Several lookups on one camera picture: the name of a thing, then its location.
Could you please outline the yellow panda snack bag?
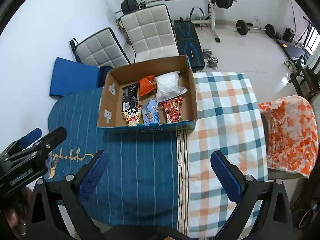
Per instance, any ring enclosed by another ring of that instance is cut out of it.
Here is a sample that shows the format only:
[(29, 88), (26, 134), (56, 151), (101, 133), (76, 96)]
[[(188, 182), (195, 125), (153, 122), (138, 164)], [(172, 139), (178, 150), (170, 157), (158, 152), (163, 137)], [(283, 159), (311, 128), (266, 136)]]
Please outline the yellow panda snack bag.
[(143, 124), (141, 105), (123, 112), (127, 126)]

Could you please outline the floor barbell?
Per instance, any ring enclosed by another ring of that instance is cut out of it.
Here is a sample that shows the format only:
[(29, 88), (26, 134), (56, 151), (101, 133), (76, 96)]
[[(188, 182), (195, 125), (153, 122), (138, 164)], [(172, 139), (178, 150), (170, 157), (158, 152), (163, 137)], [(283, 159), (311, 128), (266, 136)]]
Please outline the floor barbell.
[(253, 27), (253, 25), (251, 25), (243, 20), (238, 20), (236, 22), (235, 29), (242, 36), (247, 35), (250, 30), (264, 31), (265, 34), (270, 38), (274, 38), (274, 36), (276, 34), (275, 28), (271, 24), (265, 25), (264, 28), (258, 28), (258, 27)]

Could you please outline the plaid checkered cloth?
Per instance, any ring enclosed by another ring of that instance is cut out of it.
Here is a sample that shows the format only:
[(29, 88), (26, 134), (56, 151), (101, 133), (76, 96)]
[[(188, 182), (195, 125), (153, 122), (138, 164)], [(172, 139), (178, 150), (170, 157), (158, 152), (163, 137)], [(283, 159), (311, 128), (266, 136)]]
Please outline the plaid checkered cloth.
[(215, 236), (235, 204), (210, 165), (220, 150), (244, 174), (267, 179), (266, 141), (258, 103), (243, 73), (194, 74), (197, 122), (178, 131), (177, 229), (191, 238)]

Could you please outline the orange floral towel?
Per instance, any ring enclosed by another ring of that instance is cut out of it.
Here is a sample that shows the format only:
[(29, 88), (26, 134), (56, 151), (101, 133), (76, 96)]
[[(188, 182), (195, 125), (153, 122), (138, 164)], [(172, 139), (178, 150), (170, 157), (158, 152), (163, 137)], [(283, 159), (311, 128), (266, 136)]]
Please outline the orange floral towel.
[(292, 95), (258, 104), (268, 124), (267, 166), (309, 178), (318, 156), (318, 128), (310, 103)]

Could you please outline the white plastic bag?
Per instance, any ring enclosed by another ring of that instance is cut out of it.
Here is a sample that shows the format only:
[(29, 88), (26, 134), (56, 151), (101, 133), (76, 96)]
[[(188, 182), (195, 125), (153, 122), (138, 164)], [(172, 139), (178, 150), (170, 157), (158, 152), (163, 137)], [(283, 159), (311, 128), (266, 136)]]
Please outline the white plastic bag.
[(169, 72), (154, 78), (156, 83), (156, 100), (164, 102), (178, 97), (188, 90), (179, 83), (180, 71)]

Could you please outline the blue striped cloth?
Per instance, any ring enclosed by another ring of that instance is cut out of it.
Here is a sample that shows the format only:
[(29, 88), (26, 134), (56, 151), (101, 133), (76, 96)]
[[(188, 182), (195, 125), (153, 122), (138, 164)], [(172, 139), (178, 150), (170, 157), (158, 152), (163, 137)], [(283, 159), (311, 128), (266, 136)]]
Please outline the blue striped cloth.
[(50, 131), (62, 126), (66, 140), (52, 152), (49, 179), (76, 174), (99, 150), (108, 166), (84, 207), (110, 226), (150, 225), (179, 228), (177, 134), (114, 133), (97, 126), (102, 89), (65, 96), (48, 117)]

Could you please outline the red snack bag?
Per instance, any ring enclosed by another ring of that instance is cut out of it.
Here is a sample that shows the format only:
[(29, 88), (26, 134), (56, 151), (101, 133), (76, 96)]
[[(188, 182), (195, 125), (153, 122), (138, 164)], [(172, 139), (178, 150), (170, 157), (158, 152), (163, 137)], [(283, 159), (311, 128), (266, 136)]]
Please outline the red snack bag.
[(178, 97), (163, 101), (160, 105), (163, 107), (166, 115), (166, 120), (168, 124), (173, 124), (180, 122), (181, 117), (181, 107), (182, 107), (183, 97)]

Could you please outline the blue cushion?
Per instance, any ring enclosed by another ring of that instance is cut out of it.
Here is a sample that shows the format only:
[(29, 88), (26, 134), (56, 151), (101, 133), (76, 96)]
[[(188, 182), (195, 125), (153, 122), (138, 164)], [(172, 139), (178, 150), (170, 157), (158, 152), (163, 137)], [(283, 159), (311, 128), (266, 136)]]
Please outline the blue cushion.
[(57, 57), (54, 63), (50, 96), (66, 96), (98, 88), (99, 68)]

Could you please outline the black weight bench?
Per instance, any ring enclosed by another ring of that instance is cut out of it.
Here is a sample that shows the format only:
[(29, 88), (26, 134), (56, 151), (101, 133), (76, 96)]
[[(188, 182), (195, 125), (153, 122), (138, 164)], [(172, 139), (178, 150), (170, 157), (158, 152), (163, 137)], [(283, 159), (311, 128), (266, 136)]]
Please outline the black weight bench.
[(174, 31), (178, 52), (186, 55), (193, 72), (204, 69), (204, 57), (195, 27), (190, 21), (175, 21)]

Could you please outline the left white padded chair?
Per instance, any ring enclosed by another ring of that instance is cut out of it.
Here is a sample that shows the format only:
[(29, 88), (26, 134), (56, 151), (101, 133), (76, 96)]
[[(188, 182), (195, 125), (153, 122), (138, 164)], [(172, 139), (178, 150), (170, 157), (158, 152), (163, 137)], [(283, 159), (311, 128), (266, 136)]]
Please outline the left white padded chair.
[(77, 63), (98, 68), (103, 66), (118, 68), (130, 64), (110, 27), (91, 35), (80, 43), (75, 38), (71, 38), (69, 45)]

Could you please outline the racked barbell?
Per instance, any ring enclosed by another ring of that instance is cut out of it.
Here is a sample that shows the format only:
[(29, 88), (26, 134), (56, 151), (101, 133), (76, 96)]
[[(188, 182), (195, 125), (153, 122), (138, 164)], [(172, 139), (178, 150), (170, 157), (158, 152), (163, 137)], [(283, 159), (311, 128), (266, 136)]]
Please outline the racked barbell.
[[(151, 0), (147, 2), (137, 2), (137, 0), (123, 0), (120, 5), (121, 10), (116, 11), (116, 14), (120, 12), (122, 12), (123, 14), (128, 14), (130, 12), (139, 10), (140, 8), (144, 8), (147, 4), (150, 4), (150, 3), (169, 2), (169, 1), (179, 1), (179, 0)], [(232, 7), (234, 2), (237, 2), (237, 0), (209, 0), (209, 1), (221, 9), (229, 9), (230, 7)]]

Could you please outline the white barbell rack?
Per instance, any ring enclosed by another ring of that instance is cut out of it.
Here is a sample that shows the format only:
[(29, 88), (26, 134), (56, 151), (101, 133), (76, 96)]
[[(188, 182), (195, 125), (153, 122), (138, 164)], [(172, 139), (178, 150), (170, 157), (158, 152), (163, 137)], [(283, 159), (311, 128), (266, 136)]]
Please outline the white barbell rack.
[(189, 17), (186, 18), (187, 21), (191, 21), (194, 25), (199, 25), (200, 27), (205, 25), (209, 28), (211, 34), (213, 35), (215, 42), (220, 43), (220, 38), (218, 37), (216, 31), (215, 31), (215, 9), (216, 9), (216, 3), (213, 2), (213, 0), (208, 0), (208, 15), (205, 16), (204, 13), (202, 15), (202, 18), (200, 20), (195, 20), (192, 18), (192, 14), (195, 8), (199, 8), (201, 12), (203, 10), (199, 6), (193, 7), (191, 9)]

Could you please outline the blue tissue pack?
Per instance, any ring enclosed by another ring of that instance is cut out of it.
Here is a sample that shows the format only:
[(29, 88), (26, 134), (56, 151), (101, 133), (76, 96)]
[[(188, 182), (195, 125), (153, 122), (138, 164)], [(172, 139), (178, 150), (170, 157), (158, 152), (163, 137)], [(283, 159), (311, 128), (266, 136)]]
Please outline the blue tissue pack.
[(142, 117), (145, 126), (149, 126), (149, 124), (159, 124), (160, 118), (157, 100), (150, 99), (142, 107)]

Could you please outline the right white padded chair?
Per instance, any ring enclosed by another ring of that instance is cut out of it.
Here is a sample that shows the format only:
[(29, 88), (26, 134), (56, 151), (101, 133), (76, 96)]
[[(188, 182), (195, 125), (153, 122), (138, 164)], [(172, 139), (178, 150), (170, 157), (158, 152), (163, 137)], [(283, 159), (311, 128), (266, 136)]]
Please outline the right white padded chair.
[(135, 63), (179, 55), (166, 5), (139, 9), (121, 16), (120, 22), (135, 53)]

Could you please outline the cardboard box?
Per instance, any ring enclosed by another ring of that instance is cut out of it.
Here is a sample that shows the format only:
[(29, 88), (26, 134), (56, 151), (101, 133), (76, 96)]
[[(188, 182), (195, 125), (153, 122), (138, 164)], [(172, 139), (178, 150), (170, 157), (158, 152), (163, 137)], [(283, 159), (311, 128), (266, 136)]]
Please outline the cardboard box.
[(193, 72), (185, 55), (129, 64), (107, 73), (97, 126), (113, 132), (194, 129)]

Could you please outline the dark wooden chair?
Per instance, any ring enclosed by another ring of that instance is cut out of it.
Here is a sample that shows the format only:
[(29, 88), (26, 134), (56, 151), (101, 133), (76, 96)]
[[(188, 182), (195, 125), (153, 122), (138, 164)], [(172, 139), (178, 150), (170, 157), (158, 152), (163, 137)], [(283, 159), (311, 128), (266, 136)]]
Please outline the dark wooden chair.
[[(303, 55), (293, 61), (293, 65), (297, 68), (295, 73), (290, 74), (289, 83), (292, 83), (298, 96), (310, 101), (313, 97), (319, 94), (319, 72), (315, 73), (319, 65), (319, 59), (312, 68), (306, 64), (306, 58)], [(309, 92), (303, 94), (301, 85), (306, 83)]]

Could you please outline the black snack bag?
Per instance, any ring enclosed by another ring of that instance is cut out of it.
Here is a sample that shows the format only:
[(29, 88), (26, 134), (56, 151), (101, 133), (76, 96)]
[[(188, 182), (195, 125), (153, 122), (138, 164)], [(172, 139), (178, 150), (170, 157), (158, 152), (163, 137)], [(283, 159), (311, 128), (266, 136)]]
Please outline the black snack bag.
[(123, 88), (122, 111), (128, 111), (138, 105), (139, 83), (134, 83)]

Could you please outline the chrome dumbbell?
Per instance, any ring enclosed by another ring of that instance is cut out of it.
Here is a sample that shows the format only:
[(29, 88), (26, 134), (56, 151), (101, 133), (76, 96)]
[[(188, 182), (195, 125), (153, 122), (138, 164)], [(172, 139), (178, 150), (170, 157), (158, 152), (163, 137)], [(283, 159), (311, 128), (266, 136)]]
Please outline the chrome dumbbell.
[(218, 58), (212, 55), (212, 51), (210, 49), (204, 49), (202, 51), (203, 58), (207, 60), (207, 67), (216, 69), (218, 65)]

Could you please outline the white padded chair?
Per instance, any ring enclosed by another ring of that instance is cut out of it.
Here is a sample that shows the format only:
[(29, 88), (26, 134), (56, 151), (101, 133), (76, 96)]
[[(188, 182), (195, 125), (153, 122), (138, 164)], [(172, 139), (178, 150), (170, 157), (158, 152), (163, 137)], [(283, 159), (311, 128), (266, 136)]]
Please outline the white padded chair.
[(80, 43), (75, 38), (71, 38), (69, 45), (77, 63), (98, 68), (103, 66), (118, 68), (130, 64), (110, 27), (91, 35)]
[(121, 16), (120, 22), (135, 53), (135, 63), (179, 55), (166, 5), (139, 9)]

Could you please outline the orange snack bag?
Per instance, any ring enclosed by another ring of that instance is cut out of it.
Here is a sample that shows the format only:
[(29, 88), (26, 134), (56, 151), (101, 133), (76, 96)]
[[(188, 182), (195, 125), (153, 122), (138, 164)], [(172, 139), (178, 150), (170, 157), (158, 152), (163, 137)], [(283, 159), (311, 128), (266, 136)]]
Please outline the orange snack bag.
[(156, 84), (154, 83), (154, 75), (145, 76), (139, 80), (139, 95), (144, 96), (156, 89)]

